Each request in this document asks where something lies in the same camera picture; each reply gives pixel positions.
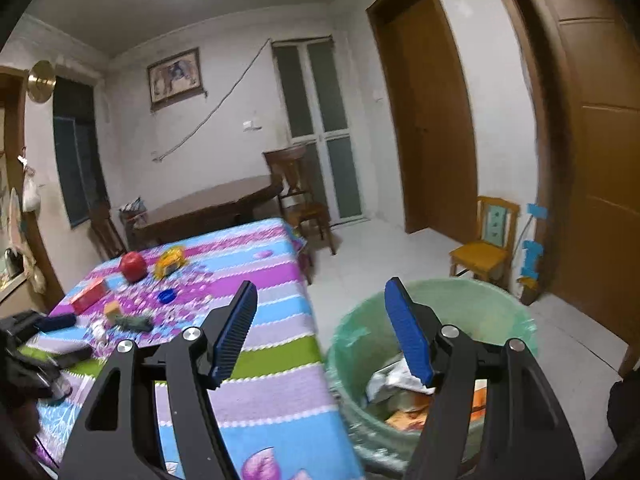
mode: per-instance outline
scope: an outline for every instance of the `wooden table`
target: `wooden table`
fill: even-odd
[[[282,191],[276,175],[252,176],[203,189],[142,215],[134,226],[143,243],[166,244],[254,220],[254,208]]]

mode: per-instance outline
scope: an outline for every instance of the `striped tablecloth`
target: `striped tablecloth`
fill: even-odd
[[[315,322],[297,264],[303,243],[280,219],[218,231],[179,244],[189,264],[161,283],[151,276],[125,286],[118,261],[101,264],[76,286],[52,314],[71,312],[69,298],[96,277],[112,292],[82,316],[75,327],[41,334],[25,352],[63,352],[89,342],[96,358],[66,374],[74,392],[61,405],[40,406],[40,438],[59,461],[82,402],[104,360],[118,341],[147,346],[172,339],[187,326],[202,323],[213,308],[229,303],[243,280],[258,288],[258,309],[232,377],[209,397],[231,459],[242,480],[354,480],[363,476],[329,393],[315,338]],[[167,246],[143,253],[151,267]],[[163,306],[160,287],[178,290]],[[117,328],[107,344],[93,339],[89,325],[101,319],[108,301],[118,299],[127,313],[154,317],[150,334]],[[175,445],[168,395],[156,384],[162,450],[170,472],[184,477]]]

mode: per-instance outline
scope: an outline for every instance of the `red box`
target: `red box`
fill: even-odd
[[[107,283],[102,278],[95,278],[74,297],[71,298],[71,306],[76,314],[82,314],[96,301],[103,298],[109,291]]]

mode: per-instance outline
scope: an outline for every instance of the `white door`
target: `white door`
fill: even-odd
[[[329,38],[273,45],[289,138],[306,145],[306,172],[314,197],[332,223],[362,218],[351,137]]]

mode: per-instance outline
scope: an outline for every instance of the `kettle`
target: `kettle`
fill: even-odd
[[[11,247],[4,252],[4,264],[6,265],[6,272],[9,274],[10,280],[24,272],[22,254],[14,251]]]

